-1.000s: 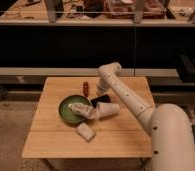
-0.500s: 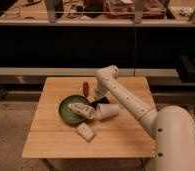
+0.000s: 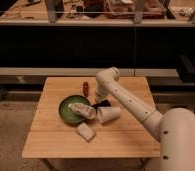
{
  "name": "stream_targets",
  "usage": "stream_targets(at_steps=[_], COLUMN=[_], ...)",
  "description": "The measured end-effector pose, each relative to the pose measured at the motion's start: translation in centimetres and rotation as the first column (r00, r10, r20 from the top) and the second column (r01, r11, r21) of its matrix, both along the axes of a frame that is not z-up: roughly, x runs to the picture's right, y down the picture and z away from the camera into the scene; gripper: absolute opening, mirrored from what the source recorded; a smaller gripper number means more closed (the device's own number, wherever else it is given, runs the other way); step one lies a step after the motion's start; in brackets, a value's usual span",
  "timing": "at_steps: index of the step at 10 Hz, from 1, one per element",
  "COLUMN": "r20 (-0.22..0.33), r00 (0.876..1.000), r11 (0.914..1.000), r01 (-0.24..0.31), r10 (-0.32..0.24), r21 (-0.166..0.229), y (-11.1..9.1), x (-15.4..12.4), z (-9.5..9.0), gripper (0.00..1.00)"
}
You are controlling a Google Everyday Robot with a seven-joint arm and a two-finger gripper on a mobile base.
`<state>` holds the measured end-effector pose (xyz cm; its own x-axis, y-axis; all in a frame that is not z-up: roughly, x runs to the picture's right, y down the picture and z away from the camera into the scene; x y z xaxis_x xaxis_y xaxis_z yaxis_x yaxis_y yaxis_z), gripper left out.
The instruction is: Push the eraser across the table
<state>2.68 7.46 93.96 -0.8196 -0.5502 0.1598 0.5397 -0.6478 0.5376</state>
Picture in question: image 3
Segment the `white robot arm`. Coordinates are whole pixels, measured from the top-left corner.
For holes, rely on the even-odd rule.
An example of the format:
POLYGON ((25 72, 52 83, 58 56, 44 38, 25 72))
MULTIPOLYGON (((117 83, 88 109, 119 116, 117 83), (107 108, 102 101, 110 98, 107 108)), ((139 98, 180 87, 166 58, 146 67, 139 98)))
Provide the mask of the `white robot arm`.
POLYGON ((160 113, 118 83, 116 67, 99 71, 95 79, 97 102, 111 94, 160 143, 160 171, 195 171, 193 112, 186 108, 172 108, 160 113))

